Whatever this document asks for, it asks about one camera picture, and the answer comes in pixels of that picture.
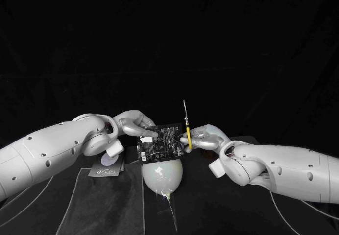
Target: white label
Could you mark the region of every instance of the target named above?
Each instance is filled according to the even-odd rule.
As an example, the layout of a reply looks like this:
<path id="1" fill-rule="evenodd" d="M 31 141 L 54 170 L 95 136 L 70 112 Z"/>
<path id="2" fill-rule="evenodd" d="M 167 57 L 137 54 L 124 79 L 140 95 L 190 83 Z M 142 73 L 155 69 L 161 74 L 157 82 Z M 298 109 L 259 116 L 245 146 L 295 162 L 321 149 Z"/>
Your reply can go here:
<path id="1" fill-rule="evenodd" d="M 145 152 L 141 152 L 141 160 L 145 161 Z"/>

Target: yellow handle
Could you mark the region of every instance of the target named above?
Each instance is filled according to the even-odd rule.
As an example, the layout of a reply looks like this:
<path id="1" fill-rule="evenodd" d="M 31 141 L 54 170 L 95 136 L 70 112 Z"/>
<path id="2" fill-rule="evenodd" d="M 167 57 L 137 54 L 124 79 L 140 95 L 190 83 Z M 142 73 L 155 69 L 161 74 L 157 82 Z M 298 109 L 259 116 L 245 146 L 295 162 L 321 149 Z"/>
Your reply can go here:
<path id="1" fill-rule="evenodd" d="M 186 127 L 186 132 L 187 132 L 187 139 L 189 139 L 189 149 L 191 149 L 189 127 Z"/>

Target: white egg-shaped object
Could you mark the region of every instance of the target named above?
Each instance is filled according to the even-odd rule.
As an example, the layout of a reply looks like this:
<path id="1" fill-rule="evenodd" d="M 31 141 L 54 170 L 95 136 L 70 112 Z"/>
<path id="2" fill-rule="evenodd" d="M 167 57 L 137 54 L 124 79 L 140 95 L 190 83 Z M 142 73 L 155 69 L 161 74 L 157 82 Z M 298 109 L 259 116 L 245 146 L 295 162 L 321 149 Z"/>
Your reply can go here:
<path id="1" fill-rule="evenodd" d="M 181 181 L 180 159 L 147 163 L 141 166 L 144 182 L 154 193 L 168 196 Z"/>

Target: gray fabric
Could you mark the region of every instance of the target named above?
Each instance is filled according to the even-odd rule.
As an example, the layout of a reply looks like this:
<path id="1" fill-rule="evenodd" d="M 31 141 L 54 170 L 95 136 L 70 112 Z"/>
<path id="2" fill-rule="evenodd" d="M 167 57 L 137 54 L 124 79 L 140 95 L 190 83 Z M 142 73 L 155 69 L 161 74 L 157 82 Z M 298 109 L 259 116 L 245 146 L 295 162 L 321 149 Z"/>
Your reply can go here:
<path id="1" fill-rule="evenodd" d="M 89 177 L 80 169 L 57 235 L 140 235 L 142 189 L 140 165 L 125 164 L 116 177 Z"/>

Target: screw hole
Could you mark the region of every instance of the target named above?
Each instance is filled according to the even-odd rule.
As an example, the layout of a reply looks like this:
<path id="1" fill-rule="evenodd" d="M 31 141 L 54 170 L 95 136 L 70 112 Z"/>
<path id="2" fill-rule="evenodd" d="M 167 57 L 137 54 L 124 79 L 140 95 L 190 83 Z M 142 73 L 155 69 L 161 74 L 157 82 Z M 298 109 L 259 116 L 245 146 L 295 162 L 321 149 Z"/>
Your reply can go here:
<path id="1" fill-rule="evenodd" d="M 46 161 L 46 167 L 49 167 L 49 166 L 50 166 L 50 160 Z"/>

